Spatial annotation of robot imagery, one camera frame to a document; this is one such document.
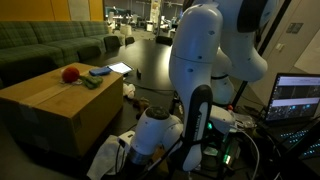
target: monitor screen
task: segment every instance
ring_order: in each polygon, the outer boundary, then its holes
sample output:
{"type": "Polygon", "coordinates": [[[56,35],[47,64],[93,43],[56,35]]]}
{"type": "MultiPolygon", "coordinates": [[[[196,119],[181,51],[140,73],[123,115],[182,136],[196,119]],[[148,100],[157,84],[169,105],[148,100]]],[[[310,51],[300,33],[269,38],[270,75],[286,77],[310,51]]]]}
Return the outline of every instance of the monitor screen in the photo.
{"type": "Polygon", "coordinates": [[[320,99],[320,74],[278,73],[265,120],[313,117],[320,99]]]}

